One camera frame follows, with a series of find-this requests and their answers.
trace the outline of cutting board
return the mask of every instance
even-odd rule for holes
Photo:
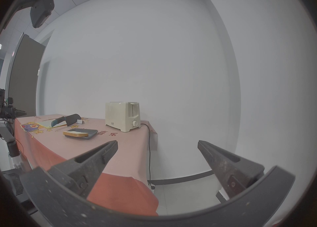
[[[59,127],[59,126],[66,126],[66,121],[63,121],[55,126],[51,126],[52,121],[55,119],[49,119],[49,120],[43,120],[38,122],[39,125],[44,126],[45,128],[55,128],[55,127]]]

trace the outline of power cord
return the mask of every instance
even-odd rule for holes
[[[150,134],[151,134],[151,132],[150,132],[150,128],[149,128],[149,126],[148,126],[147,124],[141,123],[141,125],[147,126],[147,129],[149,130],[149,152],[150,152],[150,157],[149,157],[149,174],[150,174],[150,180],[149,180],[149,182],[150,182],[151,189],[154,190],[154,189],[155,189],[155,185],[153,185],[153,184],[151,183],[151,148],[150,148]]]

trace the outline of knife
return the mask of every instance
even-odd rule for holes
[[[66,121],[67,126],[73,125],[77,122],[78,119],[81,119],[81,117],[78,114],[72,114],[66,117],[60,117],[57,119],[54,119],[51,123],[51,127],[56,126],[57,124]]]

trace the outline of knife handle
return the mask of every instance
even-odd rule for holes
[[[57,124],[63,122],[64,120],[65,120],[65,117],[64,117],[64,116],[63,116],[63,117],[60,117],[60,118],[57,118],[57,119],[54,119],[54,120],[52,121],[52,123],[51,123],[51,127],[56,126]]]

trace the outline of black cable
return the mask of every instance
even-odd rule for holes
[[[150,157],[149,157],[149,174],[150,174],[150,180],[149,180],[149,182],[150,182],[150,186],[151,186],[151,188],[152,188],[152,185],[151,185],[151,148],[150,148],[150,134],[151,134],[151,132],[150,132],[150,128],[149,128],[149,126],[147,125],[147,124],[144,124],[144,123],[141,123],[141,125],[146,125],[147,126],[147,129],[149,130],[149,152],[150,152]]]

